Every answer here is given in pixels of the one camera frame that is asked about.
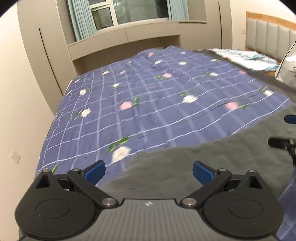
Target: light blue curtain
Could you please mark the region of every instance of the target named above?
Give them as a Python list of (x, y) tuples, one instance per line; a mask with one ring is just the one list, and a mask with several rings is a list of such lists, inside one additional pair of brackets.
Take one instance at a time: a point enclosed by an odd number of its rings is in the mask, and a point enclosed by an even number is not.
[(88, 0), (68, 0), (76, 40), (85, 39), (96, 33), (96, 25)]
[(167, 0), (168, 17), (172, 21), (189, 20), (187, 0)]

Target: gray upholstered headboard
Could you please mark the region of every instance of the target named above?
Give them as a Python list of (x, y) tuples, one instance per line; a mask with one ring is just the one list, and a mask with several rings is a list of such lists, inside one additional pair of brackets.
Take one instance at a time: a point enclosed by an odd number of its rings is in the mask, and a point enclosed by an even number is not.
[(296, 23), (247, 12), (246, 50), (282, 61), (296, 41)]

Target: blue gripper pad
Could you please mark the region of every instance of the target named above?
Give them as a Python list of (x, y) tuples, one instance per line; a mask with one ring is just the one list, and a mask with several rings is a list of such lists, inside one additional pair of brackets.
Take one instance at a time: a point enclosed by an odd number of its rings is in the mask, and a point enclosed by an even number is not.
[(84, 170), (84, 178), (90, 183), (96, 185), (106, 173), (106, 166), (103, 161), (96, 162), (94, 165)]
[(194, 162), (192, 171), (193, 171), (194, 177), (202, 185), (207, 184), (209, 181), (215, 178), (214, 172), (212, 170), (207, 169), (205, 166), (201, 165), (198, 162)]
[(285, 122), (288, 124), (296, 124), (296, 115), (286, 115)]

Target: white wall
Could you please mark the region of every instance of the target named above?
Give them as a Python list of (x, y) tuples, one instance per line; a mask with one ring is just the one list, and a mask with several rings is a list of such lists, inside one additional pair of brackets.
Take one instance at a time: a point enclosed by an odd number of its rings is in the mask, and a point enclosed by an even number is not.
[(296, 23), (296, 15), (279, 0), (230, 0), (233, 49), (244, 49), (246, 11), (283, 18)]
[[(0, 240), (18, 239), (15, 208), (31, 184), (53, 114), (30, 67), (14, 5), (0, 18)], [(12, 150), (21, 158), (16, 164)]]

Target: gray ridged surface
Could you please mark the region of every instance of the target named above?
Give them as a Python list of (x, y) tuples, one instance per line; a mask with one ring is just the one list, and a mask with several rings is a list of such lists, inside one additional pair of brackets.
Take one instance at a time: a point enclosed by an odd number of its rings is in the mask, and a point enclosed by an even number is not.
[(247, 18), (246, 47), (282, 60), (296, 40), (296, 31), (278, 24)]
[[(102, 211), (88, 230), (65, 241), (154, 240), (239, 241), (216, 233), (202, 221), (197, 211), (181, 208), (174, 200), (125, 200), (118, 208)], [(274, 237), (261, 239), (276, 240)]]

